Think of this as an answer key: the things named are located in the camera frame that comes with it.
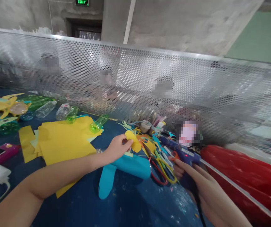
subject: green exit sign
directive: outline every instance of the green exit sign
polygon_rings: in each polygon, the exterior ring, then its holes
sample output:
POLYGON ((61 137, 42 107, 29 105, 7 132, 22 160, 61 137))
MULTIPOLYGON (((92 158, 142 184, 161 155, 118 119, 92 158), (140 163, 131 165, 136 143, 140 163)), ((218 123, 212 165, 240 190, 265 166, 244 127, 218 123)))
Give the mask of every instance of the green exit sign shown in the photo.
POLYGON ((89 0, 75 0, 77 6, 89 6, 89 0))

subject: metal mesh barrier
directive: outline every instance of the metal mesh barrier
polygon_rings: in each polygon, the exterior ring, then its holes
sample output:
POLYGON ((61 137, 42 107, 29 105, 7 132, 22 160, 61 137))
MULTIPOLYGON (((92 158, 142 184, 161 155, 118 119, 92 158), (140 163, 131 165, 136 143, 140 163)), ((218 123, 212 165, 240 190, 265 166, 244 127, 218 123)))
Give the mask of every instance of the metal mesh barrier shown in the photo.
POLYGON ((217 144, 271 116, 271 64, 3 29, 0 86, 127 122, 156 111, 171 131, 197 120, 217 144), (155 92, 161 81, 172 84, 169 96, 155 92))

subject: table surface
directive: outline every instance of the table surface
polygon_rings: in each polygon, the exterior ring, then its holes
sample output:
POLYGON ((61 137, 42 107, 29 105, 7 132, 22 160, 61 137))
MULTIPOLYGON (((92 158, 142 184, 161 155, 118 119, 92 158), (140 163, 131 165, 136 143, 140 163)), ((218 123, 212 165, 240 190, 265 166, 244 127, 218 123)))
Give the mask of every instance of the table surface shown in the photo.
MULTIPOLYGON (((14 93, 0 89, 0 97, 14 93)), ((36 130, 42 122, 56 121, 58 108, 43 121, 33 119, 22 121, 20 125, 31 125, 36 130)), ((102 135, 91 144, 95 148, 106 149, 113 137, 125 131, 115 121, 108 121, 102 135)), ((0 135, 0 146, 4 143, 20 144, 18 133, 6 137, 0 135)), ((11 191, 28 175, 46 165, 42 157, 25 164, 22 152, 19 152, 3 166, 12 172, 9 176, 11 191)), ((117 170, 112 191, 101 200, 98 197, 101 173, 102 168, 85 175, 58 199, 55 194, 47 198, 33 226, 202 226, 195 215, 199 214, 196 205, 180 185, 159 186, 151 178, 142 180, 117 170)), ((0 196, 5 190, 6 186, 0 185, 0 196)))

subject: scissors handle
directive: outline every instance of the scissors handle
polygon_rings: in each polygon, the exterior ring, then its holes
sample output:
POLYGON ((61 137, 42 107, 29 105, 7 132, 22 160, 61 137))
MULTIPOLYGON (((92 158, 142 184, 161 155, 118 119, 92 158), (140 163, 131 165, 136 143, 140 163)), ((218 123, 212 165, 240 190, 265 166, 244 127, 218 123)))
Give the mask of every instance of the scissors handle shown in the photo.
POLYGON ((161 164, 163 163, 163 164, 171 171, 171 173, 173 173, 173 169, 168 165, 167 162, 163 161, 162 159, 158 159, 158 158, 157 158, 156 161, 158 162, 159 166, 161 167, 161 171, 162 171, 164 177, 165 177, 171 184, 175 184, 175 183, 177 182, 177 178, 175 177, 175 175, 172 174, 173 177, 174 177, 174 179, 171 180, 170 177, 168 177, 168 175, 166 174, 166 172, 165 172, 165 170, 163 169, 163 167, 162 167, 161 164))
POLYGON ((179 155, 177 154, 176 151, 172 151, 171 154, 174 156, 174 158, 172 159, 173 162, 174 162, 176 159, 179 159, 179 160, 180 160, 180 157, 179 157, 179 155))
POLYGON ((160 185, 167 185, 168 181, 166 176, 164 175, 164 173, 159 169, 159 167, 157 166, 157 164, 155 164, 155 162, 153 160, 151 160, 151 157, 149 158, 149 162, 154 165, 154 167, 157 169, 157 171, 161 174, 162 178, 164 179, 164 182, 160 181, 157 177, 155 177, 155 175, 153 174, 152 170, 151 170, 151 177, 160 185))

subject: green plastic bottle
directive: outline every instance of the green plastic bottle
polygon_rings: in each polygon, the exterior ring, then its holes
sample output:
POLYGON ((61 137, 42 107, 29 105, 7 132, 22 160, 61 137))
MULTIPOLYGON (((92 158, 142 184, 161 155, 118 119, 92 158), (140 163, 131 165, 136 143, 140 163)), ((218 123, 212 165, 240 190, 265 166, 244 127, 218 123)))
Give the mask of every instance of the green plastic bottle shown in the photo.
POLYGON ((53 101, 53 99, 48 98, 48 97, 42 97, 40 99, 33 100, 33 101, 31 101, 32 104, 28 108, 28 110, 35 111, 35 110, 39 109, 41 106, 43 106, 44 104, 48 103, 49 101, 53 101))
POLYGON ((70 111, 66 115, 66 122, 69 123, 69 124, 74 123, 76 121, 76 119, 77 119, 78 112, 79 112, 79 107, 72 106, 70 108, 70 111))
POLYGON ((98 118, 98 120, 94 121, 90 124, 89 129, 92 133, 98 133, 102 126, 108 121, 109 115, 103 114, 98 118))
MULTIPOLYGON (((12 115, 9 114, 4 119, 7 119, 9 117, 12 117, 12 115)), ((12 134, 17 133, 19 131, 19 129, 20 129, 19 123, 16 120, 14 120, 14 121, 3 124, 0 127, 0 134, 3 135, 3 136, 12 135, 12 134)))
POLYGON ((43 96, 37 96, 37 95, 27 95, 27 96, 23 96, 23 97, 19 97, 17 101, 35 101, 35 100, 39 100, 44 98, 43 96))

